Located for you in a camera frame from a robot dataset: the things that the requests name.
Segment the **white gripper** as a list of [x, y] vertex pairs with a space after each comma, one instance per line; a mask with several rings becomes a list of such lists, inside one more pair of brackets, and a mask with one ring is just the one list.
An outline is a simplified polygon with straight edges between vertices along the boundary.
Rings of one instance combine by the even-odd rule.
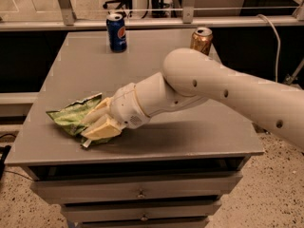
[[103, 99], [84, 116], [82, 124], [91, 126], [81, 135], [92, 141], [113, 138], [125, 127], [136, 129], [149, 121], [137, 99], [136, 85], [131, 83], [118, 89], [111, 99]]

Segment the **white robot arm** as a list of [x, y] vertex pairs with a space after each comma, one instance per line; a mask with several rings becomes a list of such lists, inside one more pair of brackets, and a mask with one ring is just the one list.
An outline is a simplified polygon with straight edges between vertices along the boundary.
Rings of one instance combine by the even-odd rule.
[[220, 102], [278, 137], [304, 148], [304, 90], [228, 68], [205, 54], [179, 48], [160, 72], [126, 85], [84, 117], [85, 144], [136, 129], [163, 112]]

